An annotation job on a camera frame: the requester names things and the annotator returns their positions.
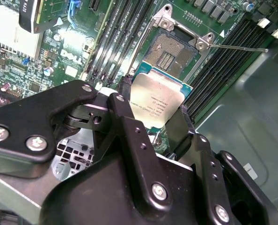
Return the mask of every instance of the blue connector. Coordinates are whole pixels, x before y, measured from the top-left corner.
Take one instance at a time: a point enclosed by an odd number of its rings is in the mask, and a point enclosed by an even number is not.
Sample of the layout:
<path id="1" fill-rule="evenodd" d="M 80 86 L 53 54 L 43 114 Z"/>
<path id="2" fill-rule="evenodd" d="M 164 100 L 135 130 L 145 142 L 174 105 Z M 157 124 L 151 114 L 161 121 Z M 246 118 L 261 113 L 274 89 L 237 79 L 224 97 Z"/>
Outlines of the blue connector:
<path id="1" fill-rule="evenodd" d="M 76 29 L 76 25 L 73 22 L 72 17 L 74 16 L 75 9 L 79 8 L 80 6 L 81 6 L 81 1 L 71 0 L 69 2 L 68 12 L 67 12 L 67 20 L 70 22 L 70 24 L 72 25 L 73 29 Z"/>
<path id="2" fill-rule="evenodd" d="M 28 58 L 25 58 L 25 59 L 22 61 L 22 64 L 26 66 L 29 62 L 30 62 L 30 58 L 28 57 Z"/>

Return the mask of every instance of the ram slot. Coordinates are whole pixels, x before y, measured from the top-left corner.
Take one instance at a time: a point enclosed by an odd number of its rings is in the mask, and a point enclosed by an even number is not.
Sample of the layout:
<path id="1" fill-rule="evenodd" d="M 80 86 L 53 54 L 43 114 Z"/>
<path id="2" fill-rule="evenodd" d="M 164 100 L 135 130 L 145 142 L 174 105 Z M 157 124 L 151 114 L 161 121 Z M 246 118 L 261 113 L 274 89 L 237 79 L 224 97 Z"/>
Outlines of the ram slot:
<path id="1" fill-rule="evenodd" d="M 99 67 L 100 64 L 103 62 L 103 59 L 106 56 L 106 54 L 110 48 L 111 40 L 115 33 L 115 29 L 117 28 L 117 23 L 121 19 L 126 5 L 127 5 L 126 0 L 120 0 L 115 4 L 112 14 L 109 18 L 109 25 L 107 26 L 107 28 L 102 36 L 101 41 L 95 50 L 95 54 L 94 54 L 91 62 L 87 66 L 86 72 L 89 74 L 91 83 L 95 82 L 95 79 L 97 76 L 96 68 Z"/>
<path id="2" fill-rule="evenodd" d="M 132 4 L 132 2 L 130 1 L 130 6 L 128 7 L 128 10 L 126 11 L 126 14 L 124 15 L 124 22 L 121 23 L 120 29 L 118 30 L 117 34 L 115 35 L 115 40 L 114 40 L 114 45 L 113 48 L 111 50 L 111 55 L 109 57 L 109 60 L 107 60 L 106 65 L 103 67 L 102 69 L 102 75 L 101 77 L 103 77 L 102 81 L 107 80 L 108 77 L 106 76 L 106 74 L 108 73 L 109 69 L 111 68 L 113 61 L 116 57 L 116 55 L 119 52 L 119 49 L 121 47 L 121 44 L 125 38 L 125 34 L 127 33 L 128 29 L 129 29 L 129 25 L 131 24 L 131 22 L 133 22 L 133 17 L 137 14 L 138 12 L 138 8 L 140 7 L 140 5 L 142 4 L 139 1 L 137 1 L 136 5 L 134 6 Z"/>
<path id="3" fill-rule="evenodd" d="M 111 71 L 111 74 L 109 75 L 109 79 L 107 80 L 106 85 L 109 87 L 110 85 L 112 85 L 117 72 L 119 71 L 121 64 L 123 62 L 123 60 L 125 59 L 126 55 L 128 54 L 128 52 L 130 51 L 130 47 L 132 45 L 132 43 L 134 42 L 136 35 L 141 26 L 142 23 L 144 22 L 144 19 L 147 17 L 149 9 L 151 8 L 152 4 L 154 3 L 153 0 L 145 0 L 144 1 L 144 5 L 142 3 L 142 6 L 140 9 L 140 12 L 138 13 L 139 17 L 137 21 L 134 21 L 134 23 L 131 24 L 131 28 L 128 29 L 124 42 L 122 43 L 122 46 L 124 46 L 124 49 L 122 50 L 122 52 L 119 55 L 119 59 L 117 60 L 116 65 L 114 66 L 113 70 Z"/>
<path id="4" fill-rule="evenodd" d="M 268 36 L 267 32 L 255 23 L 244 19 L 223 44 L 257 48 Z M 191 82 L 194 90 L 185 104 L 192 119 L 195 119 L 228 84 L 228 81 L 235 76 L 251 55 L 252 52 L 233 49 L 218 49 L 215 52 L 198 76 Z"/>

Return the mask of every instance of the label sticker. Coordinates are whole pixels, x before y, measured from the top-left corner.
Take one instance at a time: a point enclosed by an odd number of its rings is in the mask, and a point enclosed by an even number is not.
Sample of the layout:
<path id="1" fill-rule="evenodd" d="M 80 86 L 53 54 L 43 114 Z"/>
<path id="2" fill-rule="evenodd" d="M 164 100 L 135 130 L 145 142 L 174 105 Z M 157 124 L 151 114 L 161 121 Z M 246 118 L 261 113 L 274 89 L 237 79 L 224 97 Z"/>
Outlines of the label sticker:
<path id="1" fill-rule="evenodd" d="M 255 170 L 252 168 L 252 166 L 247 163 L 244 167 L 243 167 L 246 172 L 250 175 L 250 177 L 255 180 L 257 178 L 257 173 L 255 172 Z"/>

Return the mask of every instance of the heatsink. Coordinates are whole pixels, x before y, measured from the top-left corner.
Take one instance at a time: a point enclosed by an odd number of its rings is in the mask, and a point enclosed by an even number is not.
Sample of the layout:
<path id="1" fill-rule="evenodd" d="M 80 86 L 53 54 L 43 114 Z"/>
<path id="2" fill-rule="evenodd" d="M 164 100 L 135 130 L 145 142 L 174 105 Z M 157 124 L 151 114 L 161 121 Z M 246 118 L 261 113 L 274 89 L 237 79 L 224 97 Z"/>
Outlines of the heatsink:
<path id="1" fill-rule="evenodd" d="M 43 33 L 31 34 L 19 25 L 19 14 L 0 5 L 0 46 L 10 52 L 36 60 Z"/>

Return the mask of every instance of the capacitor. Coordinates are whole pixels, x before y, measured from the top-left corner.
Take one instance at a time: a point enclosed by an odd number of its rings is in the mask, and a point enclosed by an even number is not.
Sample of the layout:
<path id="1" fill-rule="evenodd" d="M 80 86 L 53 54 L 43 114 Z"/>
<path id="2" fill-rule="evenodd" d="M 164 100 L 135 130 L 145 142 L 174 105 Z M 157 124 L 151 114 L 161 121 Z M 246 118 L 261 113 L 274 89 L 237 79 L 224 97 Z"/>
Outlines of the capacitor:
<path id="1" fill-rule="evenodd" d="M 52 67 L 48 67 L 48 68 L 44 69 L 45 76 L 50 76 L 50 75 L 52 75 L 52 73 L 54 73 L 54 69 Z"/>
<path id="2" fill-rule="evenodd" d="M 254 4 L 249 3 L 249 2 L 244 2 L 243 3 L 243 10 L 245 10 L 246 12 L 251 12 L 254 8 Z"/>
<path id="3" fill-rule="evenodd" d="M 7 91 L 7 90 L 10 89 L 10 87 L 11 87 L 11 84 L 10 84 L 10 83 L 5 83 L 5 84 L 0 88 L 0 90 L 1 90 L 1 91 Z"/>
<path id="4" fill-rule="evenodd" d="M 55 34 L 53 38 L 55 41 L 61 41 L 61 35 L 59 34 Z"/>

